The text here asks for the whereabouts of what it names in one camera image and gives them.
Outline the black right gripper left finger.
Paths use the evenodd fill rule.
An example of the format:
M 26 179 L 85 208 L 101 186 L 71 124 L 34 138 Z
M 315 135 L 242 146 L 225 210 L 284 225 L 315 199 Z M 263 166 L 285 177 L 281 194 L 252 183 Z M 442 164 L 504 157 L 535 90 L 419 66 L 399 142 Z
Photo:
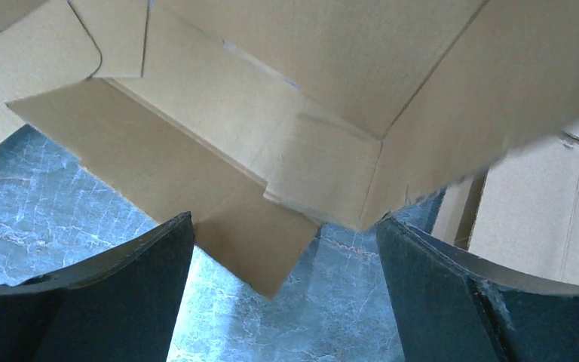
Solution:
M 74 265 L 0 285 L 0 361 L 165 361 L 194 245 L 184 212 Z

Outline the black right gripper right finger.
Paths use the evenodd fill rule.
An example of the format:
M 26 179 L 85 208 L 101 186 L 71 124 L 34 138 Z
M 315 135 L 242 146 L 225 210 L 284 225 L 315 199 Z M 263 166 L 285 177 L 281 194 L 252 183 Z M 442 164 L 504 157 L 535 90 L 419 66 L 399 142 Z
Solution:
M 376 237 L 408 361 L 579 361 L 579 285 L 495 264 L 394 217 Z

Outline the cardboard box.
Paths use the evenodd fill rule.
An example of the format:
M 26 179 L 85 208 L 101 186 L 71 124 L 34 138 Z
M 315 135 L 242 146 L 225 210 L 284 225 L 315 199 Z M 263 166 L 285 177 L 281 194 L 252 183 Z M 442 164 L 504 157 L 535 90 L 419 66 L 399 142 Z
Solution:
M 31 124 L 263 296 L 579 119 L 579 1 L 0 1 L 0 142 Z

